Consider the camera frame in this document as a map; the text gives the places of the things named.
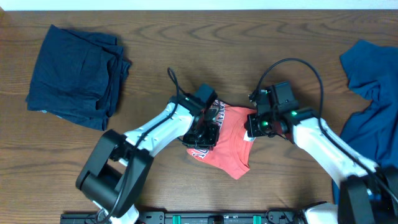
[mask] red cloth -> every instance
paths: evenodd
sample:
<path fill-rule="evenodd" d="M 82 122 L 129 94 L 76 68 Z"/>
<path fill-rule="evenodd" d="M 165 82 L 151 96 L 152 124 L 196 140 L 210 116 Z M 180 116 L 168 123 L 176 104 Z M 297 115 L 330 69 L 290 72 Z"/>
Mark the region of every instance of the red cloth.
<path fill-rule="evenodd" d="M 218 108 L 216 101 L 212 109 Z M 221 102 L 221 109 L 216 119 L 220 126 L 220 137 L 212 151 L 201 149 L 187 149 L 187 152 L 195 159 L 218 167 L 227 172 L 232 178 L 238 180 L 249 171 L 249 153 L 253 140 L 248 139 L 245 122 L 248 114 L 256 110 L 232 107 Z"/>

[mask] white tag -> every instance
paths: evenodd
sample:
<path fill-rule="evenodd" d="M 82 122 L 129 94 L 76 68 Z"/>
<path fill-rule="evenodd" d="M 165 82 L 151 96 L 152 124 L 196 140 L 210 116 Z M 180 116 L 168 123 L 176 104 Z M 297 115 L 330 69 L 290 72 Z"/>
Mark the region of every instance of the white tag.
<path fill-rule="evenodd" d="M 244 133 L 243 140 L 245 140 L 245 141 L 254 141 L 255 139 L 256 138 L 249 138 L 248 131 L 246 131 L 246 133 Z"/>

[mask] wood surface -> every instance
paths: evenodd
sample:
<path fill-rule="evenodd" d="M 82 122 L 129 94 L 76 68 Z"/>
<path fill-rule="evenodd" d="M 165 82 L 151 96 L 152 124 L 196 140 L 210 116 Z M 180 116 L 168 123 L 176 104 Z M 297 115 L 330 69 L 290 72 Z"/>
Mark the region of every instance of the wood surface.
<path fill-rule="evenodd" d="M 323 78 L 323 117 L 340 133 L 368 101 L 347 88 L 339 56 L 359 39 L 398 47 L 396 11 L 6 12 L 0 20 L 0 223 L 59 223 L 63 212 L 95 211 L 75 180 L 101 131 L 27 111 L 25 97 L 50 26 L 119 37 L 133 61 L 108 128 L 123 133 L 159 114 L 175 87 L 208 83 L 224 100 L 248 105 L 274 62 L 298 57 Z M 297 63 L 273 70 L 264 86 L 289 80 L 301 104 L 318 107 L 319 87 Z M 239 180 L 191 158 L 177 141 L 155 158 L 138 203 L 169 211 L 265 210 L 332 201 L 331 179 L 304 150 L 257 138 L 251 170 Z"/>

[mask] white background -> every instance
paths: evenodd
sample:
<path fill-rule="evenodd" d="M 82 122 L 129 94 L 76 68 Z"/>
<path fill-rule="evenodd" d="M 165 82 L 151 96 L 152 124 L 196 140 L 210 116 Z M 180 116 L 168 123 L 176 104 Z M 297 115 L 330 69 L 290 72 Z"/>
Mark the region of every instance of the white background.
<path fill-rule="evenodd" d="M 398 9 L 398 0 L 0 0 L 5 10 Z"/>

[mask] navy fabric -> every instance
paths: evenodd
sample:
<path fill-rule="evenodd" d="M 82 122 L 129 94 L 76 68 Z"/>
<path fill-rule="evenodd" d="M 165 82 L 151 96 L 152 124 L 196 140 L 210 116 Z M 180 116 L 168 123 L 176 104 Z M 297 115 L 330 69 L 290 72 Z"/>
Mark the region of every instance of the navy fabric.
<path fill-rule="evenodd" d="M 381 167 L 398 167 L 398 48 L 360 40 L 341 57 L 348 87 L 368 108 L 351 115 L 340 137 Z M 338 187 L 333 183 L 335 202 Z"/>
<path fill-rule="evenodd" d="M 131 65 L 117 41 L 108 34 L 51 25 L 30 82 L 28 110 L 105 130 Z"/>

